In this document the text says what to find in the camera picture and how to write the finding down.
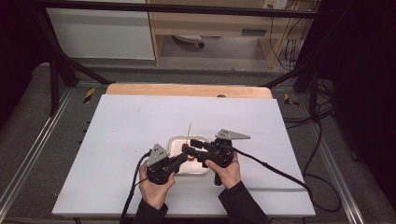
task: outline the white wall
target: white wall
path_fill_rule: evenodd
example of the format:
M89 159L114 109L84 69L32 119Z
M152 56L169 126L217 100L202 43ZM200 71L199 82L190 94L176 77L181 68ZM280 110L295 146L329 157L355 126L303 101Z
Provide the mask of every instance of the white wall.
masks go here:
M154 60L146 12L49 8L48 13L61 47L70 57Z

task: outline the power outlet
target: power outlet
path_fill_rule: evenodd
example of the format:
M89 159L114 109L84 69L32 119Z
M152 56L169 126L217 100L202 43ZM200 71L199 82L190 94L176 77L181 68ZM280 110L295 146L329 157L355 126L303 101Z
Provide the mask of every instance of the power outlet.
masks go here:
M275 9L276 0L265 0L262 8Z
M274 4L274 9L285 9L288 0L276 0Z

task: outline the white table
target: white table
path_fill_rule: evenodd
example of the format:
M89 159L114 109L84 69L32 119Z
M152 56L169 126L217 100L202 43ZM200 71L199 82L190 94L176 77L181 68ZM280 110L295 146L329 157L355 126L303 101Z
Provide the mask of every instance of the white table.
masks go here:
M103 95L52 213L64 217L119 217L138 160L175 135L203 135L222 128L248 134L233 146L303 181L276 100L187 96ZM315 215L304 188L239 155L248 190L270 217ZM214 174L177 176L166 203L168 217L225 215ZM136 188L128 210L141 195Z

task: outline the white plate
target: white plate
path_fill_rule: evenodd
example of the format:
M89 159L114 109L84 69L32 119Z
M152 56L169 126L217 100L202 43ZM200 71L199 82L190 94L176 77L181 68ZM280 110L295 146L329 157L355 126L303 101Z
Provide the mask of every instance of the white plate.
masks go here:
M209 142L204 136L174 136L169 140L169 156L177 156L181 153L181 147L186 143L190 145L190 139L196 139L202 142ZM197 150L205 151L205 149L196 148ZM204 175L209 169L202 167L202 163L197 159L193 161L186 161L181 164L177 175Z

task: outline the black sleeve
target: black sleeve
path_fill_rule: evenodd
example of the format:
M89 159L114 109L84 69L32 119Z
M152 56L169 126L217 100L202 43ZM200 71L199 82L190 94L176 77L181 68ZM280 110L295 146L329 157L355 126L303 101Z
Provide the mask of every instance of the black sleeve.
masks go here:
M259 205L251 197L245 185L241 182L230 189L225 189L219 199L227 211L230 224L266 224L271 223Z
M160 224L168 211L168 206L163 204L160 210L155 209L151 205L141 200L134 216L133 224Z

